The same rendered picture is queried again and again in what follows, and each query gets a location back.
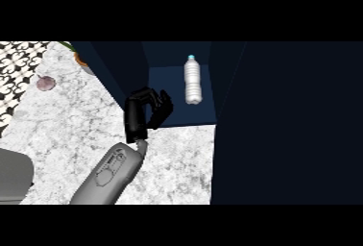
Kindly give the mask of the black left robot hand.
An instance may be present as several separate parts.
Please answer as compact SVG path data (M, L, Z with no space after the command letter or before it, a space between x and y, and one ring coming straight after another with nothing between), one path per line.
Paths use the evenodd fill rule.
M144 106L151 105L151 119L145 117ZM172 97L161 90L144 87L136 90L126 99L126 135L128 143L135 143L139 139L148 138L148 130L157 130L173 113Z

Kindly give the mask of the clear plastic water bottle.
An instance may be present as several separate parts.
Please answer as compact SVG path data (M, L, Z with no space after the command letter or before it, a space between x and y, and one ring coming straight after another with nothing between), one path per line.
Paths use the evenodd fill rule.
M185 63L185 95L189 105L197 105L203 100L200 81L200 63L197 57L191 55Z

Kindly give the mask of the dark blue cabinet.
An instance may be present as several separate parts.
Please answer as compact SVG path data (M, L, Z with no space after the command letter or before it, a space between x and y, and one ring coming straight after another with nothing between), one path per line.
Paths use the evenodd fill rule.
M246 43L243 41L76 41L73 46L117 103L142 87L166 92L173 113L163 126L218 123ZM185 63L200 63L201 97L187 103Z

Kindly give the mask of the dark blue cabinet door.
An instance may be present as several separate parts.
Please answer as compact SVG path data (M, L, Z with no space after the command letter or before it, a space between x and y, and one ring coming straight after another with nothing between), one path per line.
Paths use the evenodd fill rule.
M363 204L363 42L250 42L216 127L215 204Z

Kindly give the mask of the orange potted green plant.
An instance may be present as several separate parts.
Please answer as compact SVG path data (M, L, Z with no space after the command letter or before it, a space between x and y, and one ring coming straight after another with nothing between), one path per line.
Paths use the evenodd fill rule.
M82 59L80 53L77 52L77 50L76 50L74 46L71 45L71 43L67 42L67 41L58 41L58 43L60 43L64 47L67 47L67 48L71 50L71 52L74 53L76 63L82 66L83 70L85 70L91 75L95 76L95 74L94 74L94 72L92 72L92 69L91 69L91 67L89 67L89 64L88 64L88 63L85 62L85 60Z

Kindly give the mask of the pale purple round vegetable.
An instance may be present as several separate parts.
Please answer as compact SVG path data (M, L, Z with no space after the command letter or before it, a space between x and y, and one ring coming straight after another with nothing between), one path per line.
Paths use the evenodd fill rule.
M36 86L42 91L52 90L55 88L55 85L57 85L55 78L52 78L51 76L39 77Z

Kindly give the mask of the pale grey appliance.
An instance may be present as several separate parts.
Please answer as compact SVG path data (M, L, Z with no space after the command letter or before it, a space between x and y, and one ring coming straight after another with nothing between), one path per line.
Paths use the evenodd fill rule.
M35 165L29 155L0 148L0 205L18 205L33 186Z

